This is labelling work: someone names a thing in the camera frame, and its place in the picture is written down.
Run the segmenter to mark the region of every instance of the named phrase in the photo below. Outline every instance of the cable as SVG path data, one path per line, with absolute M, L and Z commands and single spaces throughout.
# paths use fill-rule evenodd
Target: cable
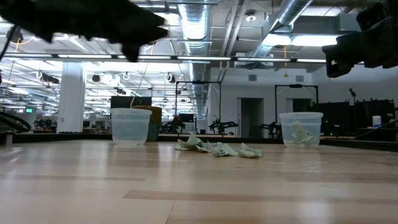
M 152 55 L 152 52 L 154 51 L 155 44 L 156 44 L 156 41 L 152 44 L 152 49 L 150 50 L 150 55 Z M 141 87 L 142 81 L 144 80 L 145 74 L 147 73 L 148 65 L 149 65 L 149 63 L 147 63 L 147 65 L 145 66 L 144 74 L 142 74 L 141 81 L 139 82 L 139 85 L 138 85 L 138 89 L 137 89 L 136 93 L 134 94 L 134 97 L 131 100 L 130 108 L 132 108 L 132 104 L 133 104 L 134 100 L 136 99 L 136 96 Z
M 18 26 L 14 25 L 9 33 L 9 37 L 6 40 L 6 44 L 4 44 L 4 48 L 2 49 L 1 55 L 0 55 L 0 61 L 2 60 L 3 56 L 6 54 L 8 46 L 10 45 L 11 38 L 14 35 L 15 31 L 17 30 Z

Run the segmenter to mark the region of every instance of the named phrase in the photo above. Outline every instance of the wooden table surface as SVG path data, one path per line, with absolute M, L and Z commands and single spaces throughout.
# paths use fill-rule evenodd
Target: wooden table surface
M 112 141 L 0 149 L 6 223 L 398 223 L 398 154 L 248 144 L 261 159 L 120 149 Z M 239 148 L 239 144 L 230 144 Z

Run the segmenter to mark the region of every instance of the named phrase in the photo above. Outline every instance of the wire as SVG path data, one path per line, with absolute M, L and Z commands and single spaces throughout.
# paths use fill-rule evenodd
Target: wire
M 328 9 L 323 16 L 325 16 L 326 14 L 328 14 L 328 12 L 330 12 L 334 7 L 340 9 L 341 12 L 343 12 L 343 10 L 339 7 L 339 6 L 332 6 L 330 9 Z
M 9 33 L 9 37 L 6 40 L 6 44 L 4 44 L 4 47 L 2 49 L 2 52 L 1 52 L 1 55 L 0 55 L 0 61 L 2 60 L 3 56 L 6 54 L 8 46 L 10 45 L 10 42 L 11 42 L 11 38 L 14 35 L 15 30 L 17 30 L 17 28 L 18 28 L 18 26 L 16 26 L 16 25 L 14 25 L 11 28 L 10 33 Z
M 154 51 L 155 44 L 156 44 L 156 42 L 154 42 L 152 44 L 152 49 L 150 50 L 150 55 L 152 55 L 152 52 Z M 131 100 L 130 108 L 132 108 L 132 104 L 133 104 L 134 100 L 136 99 L 136 96 L 137 96 L 137 93 L 138 93 L 138 91 L 139 91 L 139 89 L 141 87 L 142 81 L 144 80 L 145 74 L 147 73 L 148 65 L 149 65 L 149 63 L 147 63 L 147 65 L 145 66 L 144 74 L 142 74 L 141 81 L 139 82 L 139 85 L 138 85 L 138 89 L 136 90 L 136 93 L 134 94 L 134 97 Z
M 34 37 L 35 37 L 35 36 L 32 36 L 32 37 L 30 38 L 30 40 L 28 40 L 27 42 L 22 42 L 22 43 L 20 43 L 19 40 L 18 40 L 18 42 L 16 42 L 16 43 L 14 43 L 14 42 L 11 42 L 11 43 L 12 43 L 12 44 L 17 44 L 17 45 L 24 45 L 24 44 L 27 44 L 27 43 L 29 43 L 30 41 L 32 41 Z

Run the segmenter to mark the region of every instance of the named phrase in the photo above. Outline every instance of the ceiling pipe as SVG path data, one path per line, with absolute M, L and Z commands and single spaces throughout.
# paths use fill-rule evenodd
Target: ceiling pipe
M 221 48 L 220 56 L 224 56 L 224 54 L 225 54 L 229 36 L 231 35 L 232 26 L 234 25 L 236 11 L 238 10 L 238 4 L 239 4 L 239 0 L 234 0 L 232 9 L 231 9 L 231 17 L 229 18 L 228 26 L 226 28 L 226 33 L 225 33 L 225 37 L 224 37 L 223 47 Z
M 209 5 L 202 4 L 179 4 L 177 6 L 181 16 L 181 27 L 185 40 L 205 40 L 209 37 L 210 9 Z M 189 56 L 203 56 L 209 54 L 209 43 L 186 42 L 185 51 Z M 207 81 L 210 78 L 210 68 L 207 64 L 190 63 L 189 74 L 191 81 Z M 203 105 L 206 104 L 206 97 L 203 97 L 203 86 L 193 85 L 192 92 L 196 100 L 196 111 L 203 116 Z
M 236 41 L 236 38 L 238 36 L 239 30 L 240 30 L 240 27 L 241 27 L 241 24 L 242 24 L 242 21 L 243 21 L 243 17 L 245 16 L 246 9 L 248 8 L 248 4 L 249 4 L 249 0 L 244 0 L 243 1 L 242 7 L 241 7 L 241 13 L 240 13 L 238 21 L 236 23 L 236 26 L 235 26 L 235 29 L 234 29 L 234 33 L 233 33 L 232 38 L 231 38 L 231 43 L 229 43 L 228 51 L 226 53 L 227 56 L 231 55 L 232 49 L 234 48 L 235 41 Z
M 284 0 L 281 9 L 271 15 L 268 15 L 263 25 L 263 32 L 267 38 L 269 32 L 287 27 L 284 32 L 293 29 L 293 23 L 299 18 L 304 10 L 309 7 L 313 0 Z M 271 51 L 274 46 L 264 45 L 260 43 L 258 47 L 252 52 L 250 57 L 264 58 Z

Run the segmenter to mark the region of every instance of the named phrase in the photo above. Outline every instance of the white column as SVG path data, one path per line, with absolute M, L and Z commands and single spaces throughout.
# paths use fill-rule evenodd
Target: white column
M 64 62 L 57 132 L 81 132 L 85 107 L 86 72 L 81 63 Z

